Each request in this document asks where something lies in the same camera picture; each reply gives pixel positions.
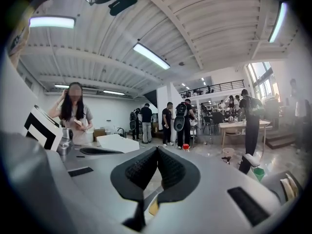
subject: black slot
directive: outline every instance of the black slot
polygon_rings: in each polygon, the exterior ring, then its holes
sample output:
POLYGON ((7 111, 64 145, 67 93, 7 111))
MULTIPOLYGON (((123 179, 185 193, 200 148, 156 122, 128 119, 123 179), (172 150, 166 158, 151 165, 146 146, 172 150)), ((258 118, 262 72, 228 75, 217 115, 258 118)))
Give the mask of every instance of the black slot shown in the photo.
POLYGON ((269 214, 265 212, 264 209, 262 209, 242 188, 236 187, 229 189, 228 194, 242 210, 252 226, 256 226, 269 217, 269 214))
POLYGON ((77 170, 69 171, 68 174, 69 174, 70 177, 76 177, 76 176, 79 176, 79 175, 82 175, 82 174, 90 173, 92 171, 93 171, 92 168, 84 167, 84 168, 80 168, 80 169, 77 169, 77 170))

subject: metal railing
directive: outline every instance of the metal railing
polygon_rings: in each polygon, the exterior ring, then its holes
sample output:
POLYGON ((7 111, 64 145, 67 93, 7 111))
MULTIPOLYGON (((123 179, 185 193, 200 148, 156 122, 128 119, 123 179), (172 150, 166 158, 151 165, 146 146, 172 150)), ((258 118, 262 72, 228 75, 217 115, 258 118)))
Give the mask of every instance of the metal railing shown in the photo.
POLYGON ((215 84, 211 86, 201 87, 201 88, 195 88, 192 90, 180 92, 182 98, 189 98, 193 96, 201 96, 205 94, 212 94, 215 92, 221 92, 221 91, 227 91, 227 90, 233 90, 237 88, 243 89, 245 87, 244 80, 235 80, 231 82, 225 82, 220 84, 215 84))

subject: black chair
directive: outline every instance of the black chair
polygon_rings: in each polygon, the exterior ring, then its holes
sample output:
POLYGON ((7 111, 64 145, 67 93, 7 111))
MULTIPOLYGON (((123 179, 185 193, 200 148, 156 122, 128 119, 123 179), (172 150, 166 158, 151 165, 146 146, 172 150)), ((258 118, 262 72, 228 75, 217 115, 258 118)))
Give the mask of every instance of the black chair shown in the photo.
POLYGON ((209 117, 209 116, 204 116, 204 121, 205 121, 205 126, 204 126, 204 131, 203 132, 205 132, 205 128, 206 128, 206 126, 208 126, 208 134, 209 133, 212 133, 212 130, 211 130, 211 117, 209 117))
POLYGON ((219 132, 219 123, 223 123, 224 115, 221 114, 220 112, 214 112, 212 113, 213 115, 213 121, 214 121, 214 133, 215 130, 219 132))

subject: man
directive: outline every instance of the man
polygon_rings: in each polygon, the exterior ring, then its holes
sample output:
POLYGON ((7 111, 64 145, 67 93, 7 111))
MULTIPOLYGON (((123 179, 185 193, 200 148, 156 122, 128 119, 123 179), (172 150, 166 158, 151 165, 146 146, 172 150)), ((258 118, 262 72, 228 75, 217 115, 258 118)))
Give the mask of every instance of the man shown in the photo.
POLYGON ((151 121, 152 121, 152 110, 149 108, 150 104, 146 103, 141 109, 142 114, 142 127, 143 127, 143 141, 142 143, 147 144, 152 142, 151 134, 151 121))
POLYGON ((294 146, 297 151, 296 153, 299 154, 302 147, 303 142, 303 122, 304 118, 307 115, 306 111, 306 104, 305 100, 302 96, 302 92, 297 87, 297 83, 295 79, 291 79, 290 81, 291 87, 292 87, 292 93, 291 97, 296 101, 296 111, 295 111, 295 134, 296 134, 296 141, 294 146))
POLYGON ((162 143, 163 143, 163 147, 167 147, 166 145, 166 140, 168 141, 168 145, 173 146, 174 144, 171 143, 171 120, 174 118, 172 117, 171 114, 171 109, 173 107, 172 102, 168 102, 167 103, 167 107, 162 110, 162 129, 163 129, 163 138, 162 138, 162 143))
POLYGON ((264 109, 261 101, 250 97, 246 89, 243 89, 242 96, 239 107, 246 116, 246 153, 253 156, 258 141, 260 115, 263 115, 264 109))
POLYGON ((136 114, 136 128, 132 131, 132 139, 135 140, 135 135, 136 135, 136 140, 139 141, 138 133, 139 133, 139 121, 138 121, 138 114, 140 113, 140 109, 137 108, 135 109, 135 114, 136 114))
POLYGON ((220 108, 225 108, 225 107, 226 107, 225 103, 223 102, 223 100, 221 100, 220 108))
POLYGON ((190 145, 190 131, 191 131, 191 124, 190 124, 190 116, 191 118, 195 118, 194 112, 192 110, 191 101, 189 99, 186 99, 184 101, 184 104, 186 105, 187 114, 184 117, 184 126, 180 132, 177 133, 177 145, 178 149, 181 149, 183 146, 183 132, 185 135, 185 144, 190 145))

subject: table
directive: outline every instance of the table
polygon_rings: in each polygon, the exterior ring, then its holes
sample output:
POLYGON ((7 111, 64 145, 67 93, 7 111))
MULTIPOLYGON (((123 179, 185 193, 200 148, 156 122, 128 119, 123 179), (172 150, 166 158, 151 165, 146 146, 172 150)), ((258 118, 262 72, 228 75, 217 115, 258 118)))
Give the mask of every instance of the table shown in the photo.
MULTIPOLYGON (((270 122, 269 121, 265 121, 265 120, 261 120, 260 121, 260 126, 259 127, 263 127, 264 129, 264 138, 263 138, 263 152, 261 155, 260 160, 262 159, 262 156, 264 154, 264 150, 265 150, 265 137, 266 137, 266 126, 269 125, 270 122)), ((221 152, 223 150, 224 147, 224 140, 225 140, 225 135, 226 135, 226 129, 230 129, 230 128, 246 128, 246 123, 243 121, 240 122, 234 122, 234 123, 220 123, 220 128, 222 130, 222 149, 221 152)))

